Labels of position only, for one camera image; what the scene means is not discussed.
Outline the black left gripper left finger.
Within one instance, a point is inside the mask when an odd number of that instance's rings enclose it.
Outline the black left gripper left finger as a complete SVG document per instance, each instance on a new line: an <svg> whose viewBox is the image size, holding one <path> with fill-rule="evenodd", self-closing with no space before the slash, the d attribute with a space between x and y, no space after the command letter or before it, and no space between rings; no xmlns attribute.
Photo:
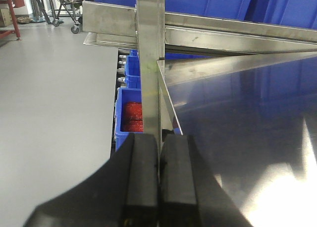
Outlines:
<svg viewBox="0 0 317 227"><path fill-rule="evenodd" d="M38 205L26 227L154 227L158 213L155 138L130 133L95 173Z"/></svg>

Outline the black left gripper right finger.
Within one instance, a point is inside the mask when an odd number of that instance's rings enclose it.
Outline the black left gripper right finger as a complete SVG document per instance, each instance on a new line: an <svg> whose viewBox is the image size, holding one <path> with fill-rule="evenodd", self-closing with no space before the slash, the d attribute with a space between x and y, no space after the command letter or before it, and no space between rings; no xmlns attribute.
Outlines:
<svg viewBox="0 0 317 227"><path fill-rule="evenodd" d="M249 227L192 136L169 134L160 156L163 227Z"/></svg>

